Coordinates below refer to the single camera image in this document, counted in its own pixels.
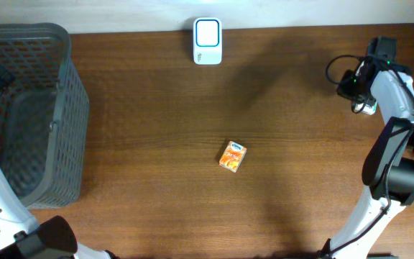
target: orange juice box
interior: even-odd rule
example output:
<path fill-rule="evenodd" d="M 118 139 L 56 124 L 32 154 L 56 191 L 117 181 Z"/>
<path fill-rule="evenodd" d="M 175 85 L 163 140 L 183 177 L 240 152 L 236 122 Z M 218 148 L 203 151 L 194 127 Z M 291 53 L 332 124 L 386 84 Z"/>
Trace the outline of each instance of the orange juice box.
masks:
<path fill-rule="evenodd" d="M 220 159 L 220 165 L 236 173 L 241 165 L 247 149 L 235 142 L 230 141 Z"/>

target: brown wooden tabletop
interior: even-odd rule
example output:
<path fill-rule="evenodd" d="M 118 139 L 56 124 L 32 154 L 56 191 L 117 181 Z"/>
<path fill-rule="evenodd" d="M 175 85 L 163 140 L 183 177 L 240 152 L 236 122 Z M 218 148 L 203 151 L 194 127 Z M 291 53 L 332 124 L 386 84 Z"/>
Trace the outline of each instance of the brown wooden tabletop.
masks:
<path fill-rule="evenodd" d="M 121 258 L 321 249 L 356 205 L 384 127 L 380 113 L 352 114 L 324 70 L 379 35 L 414 70 L 414 24 L 226 30 L 213 66 L 193 62 L 191 32 L 72 35 L 91 103 L 81 197 L 34 215 L 62 215 L 80 242 Z M 248 148 L 237 173 L 219 166 L 229 140 Z M 414 258 L 414 204 L 372 252 Z"/>

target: white backdrop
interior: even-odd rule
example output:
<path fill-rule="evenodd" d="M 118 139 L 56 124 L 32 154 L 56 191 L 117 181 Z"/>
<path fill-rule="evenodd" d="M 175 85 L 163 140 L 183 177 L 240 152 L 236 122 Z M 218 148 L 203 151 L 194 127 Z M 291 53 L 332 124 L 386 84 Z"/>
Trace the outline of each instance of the white backdrop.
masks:
<path fill-rule="evenodd" d="M 414 0 L 0 0 L 0 23 L 54 22 L 70 33 L 414 22 Z"/>

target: gray plastic bin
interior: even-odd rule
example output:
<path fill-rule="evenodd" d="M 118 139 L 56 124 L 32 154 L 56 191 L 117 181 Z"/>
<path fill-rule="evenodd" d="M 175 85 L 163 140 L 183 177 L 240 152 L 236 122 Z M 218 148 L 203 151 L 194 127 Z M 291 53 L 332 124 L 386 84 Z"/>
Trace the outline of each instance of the gray plastic bin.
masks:
<path fill-rule="evenodd" d="M 0 25 L 0 64 L 16 76 L 0 97 L 0 167 L 29 209 L 79 197 L 89 101 L 70 52 L 56 24 Z"/>

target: orange and white box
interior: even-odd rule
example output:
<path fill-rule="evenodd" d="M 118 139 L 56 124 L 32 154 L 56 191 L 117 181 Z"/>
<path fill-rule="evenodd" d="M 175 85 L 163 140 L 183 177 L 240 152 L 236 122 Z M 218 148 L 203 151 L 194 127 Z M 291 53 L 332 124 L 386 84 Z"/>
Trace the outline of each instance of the orange and white box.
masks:
<path fill-rule="evenodd" d="M 247 149 L 235 142 L 230 141 L 220 159 L 220 165 L 233 172 L 241 165 Z"/>

